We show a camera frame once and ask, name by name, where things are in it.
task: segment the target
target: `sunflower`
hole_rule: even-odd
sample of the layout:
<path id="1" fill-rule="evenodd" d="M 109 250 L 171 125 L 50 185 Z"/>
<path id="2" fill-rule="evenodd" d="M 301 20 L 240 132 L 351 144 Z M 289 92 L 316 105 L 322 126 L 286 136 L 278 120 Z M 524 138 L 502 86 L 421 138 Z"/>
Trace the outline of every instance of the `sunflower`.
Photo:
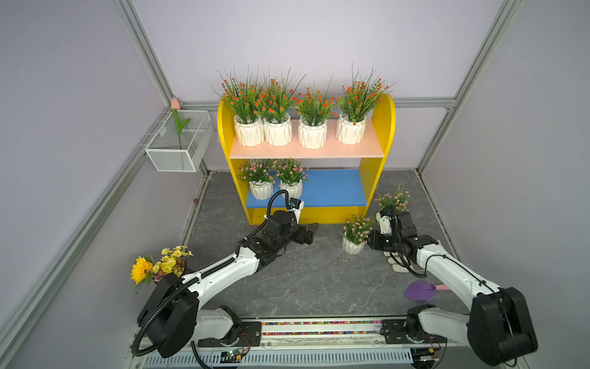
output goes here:
<path id="1" fill-rule="evenodd" d="M 147 273 L 152 270 L 153 264 L 147 261 L 144 257 L 140 257 L 135 259 L 136 264 L 133 266 L 133 270 L 131 271 L 131 279 L 135 281 L 135 284 L 138 285 L 139 282 L 146 279 Z"/>

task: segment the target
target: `green leaves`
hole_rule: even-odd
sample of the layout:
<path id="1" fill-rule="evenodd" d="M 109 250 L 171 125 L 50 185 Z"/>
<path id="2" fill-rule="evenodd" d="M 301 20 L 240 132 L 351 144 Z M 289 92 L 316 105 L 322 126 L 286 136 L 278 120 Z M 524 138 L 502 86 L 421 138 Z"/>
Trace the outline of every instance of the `green leaves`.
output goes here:
<path id="1" fill-rule="evenodd" d="M 186 125 L 190 121 L 191 121 L 191 118 L 186 118 L 186 119 L 182 119 L 180 122 L 176 122 L 176 134 L 180 136 L 182 130 L 184 129 L 184 127 L 186 127 Z"/>
<path id="2" fill-rule="evenodd" d="M 176 123 L 176 134 L 178 135 L 178 146 L 182 150 L 181 132 L 182 129 L 191 121 L 191 118 L 180 119 L 176 109 L 172 109 L 172 115 L 174 116 L 174 122 Z"/>

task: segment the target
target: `blue shelf board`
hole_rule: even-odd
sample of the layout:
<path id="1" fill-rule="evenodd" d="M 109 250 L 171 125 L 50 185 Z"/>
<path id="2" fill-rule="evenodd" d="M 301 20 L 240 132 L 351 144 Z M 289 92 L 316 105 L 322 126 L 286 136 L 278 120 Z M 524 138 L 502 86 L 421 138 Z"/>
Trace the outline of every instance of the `blue shelf board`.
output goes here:
<path id="1" fill-rule="evenodd" d="M 303 181 L 305 207 L 366 206 L 365 192 L 360 181 L 358 169 L 310 169 L 309 182 Z M 279 179 L 274 184 L 274 192 L 279 190 Z M 256 200 L 248 192 L 247 208 L 266 208 L 268 200 Z M 273 208 L 284 208 L 285 201 L 280 196 L 273 202 Z"/>

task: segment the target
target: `pink shelf board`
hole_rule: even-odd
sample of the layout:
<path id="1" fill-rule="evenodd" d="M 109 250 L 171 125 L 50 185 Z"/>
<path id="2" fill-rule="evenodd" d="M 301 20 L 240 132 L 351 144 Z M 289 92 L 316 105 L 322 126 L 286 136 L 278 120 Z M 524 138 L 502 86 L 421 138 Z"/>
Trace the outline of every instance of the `pink shelf board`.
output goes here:
<path id="1" fill-rule="evenodd" d="M 328 137 L 326 144 L 319 149 L 306 149 L 299 143 L 299 120 L 291 120 L 293 124 L 293 140 L 284 146 L 272 146 L 264 141 L 258 146 L 246 147 L 240 145 L 235 138 L 230 152 L 230 159 L 264 159 L 264 158 L 383 158 L 383 150 L 373 127 L 373 122 L 367 119 L 365 137 L 356 145 L 347 145 L 336 139 L 336 119 L 328 120 Z"/>

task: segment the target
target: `purple toy shovel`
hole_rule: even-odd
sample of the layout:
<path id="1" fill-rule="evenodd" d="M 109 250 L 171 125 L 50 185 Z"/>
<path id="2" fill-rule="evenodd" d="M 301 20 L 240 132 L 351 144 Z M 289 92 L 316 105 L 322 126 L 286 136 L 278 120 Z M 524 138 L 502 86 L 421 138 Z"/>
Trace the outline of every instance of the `purple toy shovel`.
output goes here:
<path id="1" fill-rule="evenodd" d="M 450 291 L 446 285 L 433 285 L 425 280 L 418 280 L 406 288 L 404 296 L 408 299 L 426 301 L 434 297 L 435 291 Z"/>

